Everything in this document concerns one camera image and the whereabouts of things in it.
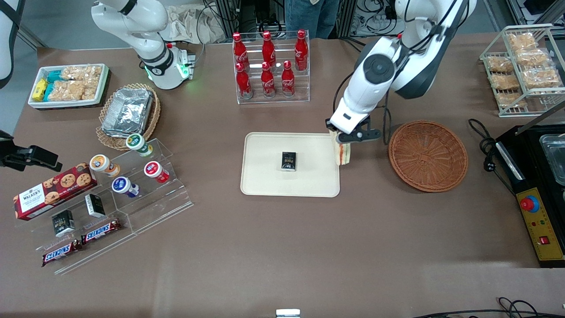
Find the red cookie box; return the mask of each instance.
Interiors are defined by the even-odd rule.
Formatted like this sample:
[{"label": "red cookie box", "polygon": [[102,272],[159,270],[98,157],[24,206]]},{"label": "red cookie box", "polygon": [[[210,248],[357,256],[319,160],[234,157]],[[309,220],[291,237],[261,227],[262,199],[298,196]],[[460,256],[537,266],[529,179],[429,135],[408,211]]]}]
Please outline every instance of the red cookie box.
[{"label": "red cookie box", "polygon": [[98,184],[86,162],[14,197],[16,218],[29,221]]}]

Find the wicker tray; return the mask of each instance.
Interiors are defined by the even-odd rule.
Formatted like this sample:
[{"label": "wicker tray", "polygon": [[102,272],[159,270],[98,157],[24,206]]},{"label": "wicker tray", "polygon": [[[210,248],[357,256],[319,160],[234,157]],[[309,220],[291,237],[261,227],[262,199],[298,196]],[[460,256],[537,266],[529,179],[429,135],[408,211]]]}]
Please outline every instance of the wicker tray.
[{"label": "wicker tray", "polygon": [[467,174],[469,158],[461,140],[438,123],[414,121],[398,128],[389,159],[404,182],[425,192],[456,187]]},{"label": "wicker tray", "polygon": [[[149,140],[149,137],[151,136],[151,134],[153,134],[153,131],[155,130],[155,126],[157,126],[157,121],[159,120],[159,114],[161,113],[161,103],[159,101],[159,97],[157,97],[157,93],[155,93],[155,90],[153,90],[151,87],[145,84],[138,84],[138,83],[128,84],[122,88],[131,88],[131,89],[143,88],[153,93],[153,103],[151,104],[151,112],[149,113],[149,118],[147,119],[147,125],[145,126],[145,132],[143,134],[145,140]],[[106,114],[108,113],[108,107],[110,107],[110,104],[112,103],[112,99],[114,99],[115,93],[116,92],[114,92],[112,96],[108,98],[108,100],[104,104],[104,107],[100,111],[100,116],[98,116],[98,119],[100,119],[100,124],[102,124],[104,118],[106,117]],[[96,135],[98,136],[98,140],[100,140],[100,142],[105,146],[121,151],[129,150],[129,148],[125,145],[126,138],[110,137],[104,134],[104,132],[102,131],[102,126],[96,128]]]}]

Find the red bottle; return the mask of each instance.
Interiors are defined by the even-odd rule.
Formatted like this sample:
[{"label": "red bottle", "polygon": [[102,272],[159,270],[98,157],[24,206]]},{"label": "red bottle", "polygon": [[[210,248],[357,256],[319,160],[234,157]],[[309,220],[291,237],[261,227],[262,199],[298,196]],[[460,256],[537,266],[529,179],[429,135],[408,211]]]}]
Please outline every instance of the red bottle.
[{"label": "red bottle", "polygon": [[241,34],[239,34],[239,32],[233,34],[233,55],[236,56],[236,63],[242,63],[245,70],[249,71],[247,49],[245,48],[245,44],[241,42]]},{"label": "red bottle", "polygon": [[290,61],[284,61],[284,71],[282,71],[282,94],[285,97],[294,96],[294,73]]},{"label": "red bottle", "polygon": [[261,82],[263,83],[263,94],[266,98],[275,96],[275,78],[271,73],[271,66],[267,62],[262,64],[263,72],[261,73]]},{"label": "red bottle", "polygon": [[277,64],[275,46],[273,41],[271,41],[271,33],[269,31],[263,32],[263,61],[269,63],[271,68],[274,68]]},{"label": "red bottle", "polygon": [[236,64],[236,80],[237,86],[240,88],[240,96],[246,100],[253,97],[253,90],[251,89],[251,82],[249,82],[249,75],[245,72],[243,63]]},{"label": "red bottle", "polygon": [[294,56],[296,70],[299,72],[306,71],[308,68],[308,45],[306,44],[306,31],[298,30],[298,40],[294,46]]}]

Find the red emergency stop button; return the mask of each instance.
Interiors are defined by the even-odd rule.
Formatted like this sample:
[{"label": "red emergency stop button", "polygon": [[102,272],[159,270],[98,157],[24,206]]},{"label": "red emergency stop button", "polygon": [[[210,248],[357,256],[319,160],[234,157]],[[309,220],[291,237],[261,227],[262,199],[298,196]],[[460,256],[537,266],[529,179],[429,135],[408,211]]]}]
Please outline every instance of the red emergency stop button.
[{"label": "red emergency stop button", "polygon": [[520,200],[520,207],[528,212],[536,213],[540,209],[540,202],[536,197],[528,195]]}]

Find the table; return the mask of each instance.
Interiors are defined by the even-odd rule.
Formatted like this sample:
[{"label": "table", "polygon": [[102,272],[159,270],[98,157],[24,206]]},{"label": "table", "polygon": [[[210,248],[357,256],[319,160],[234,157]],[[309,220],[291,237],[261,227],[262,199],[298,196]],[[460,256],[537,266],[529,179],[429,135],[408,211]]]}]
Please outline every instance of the table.
[{"label": "table", "polygon": [[[195,78],[158,91],[155,130],[174,156],[195,206],[65,276],[40,268],[11,199],[50,178],[48,169],[2,169],[0,311],[5,317],[411,317],[496,308],[524,299],[563,313],[565,270],[539,269],[515,199],[483,170],[481,120],[498,136],[526,119],[499,119],[477,58],[494,34],[457,36],[424,97],[391,94],[395,124],[416,119],[452,129],[470,162],[452,191],[425,194],[392,170],[381,141],[352,145],[336,198],[255,197],[239,189],[244,137],[252,131],[327,132],[332,98],[357,53],[339,40],[312,40],[311,102],[241,108],[228,45],[210,45]],[[131,49],[39,49],[40,66],[105,63],[110,92],[148,83]],[[381,113],[375,112],[374,118]],[[64,167],[96,153],[116,156],[94,133],[99,109],[26,107],[18,145],[60,155]]]}]

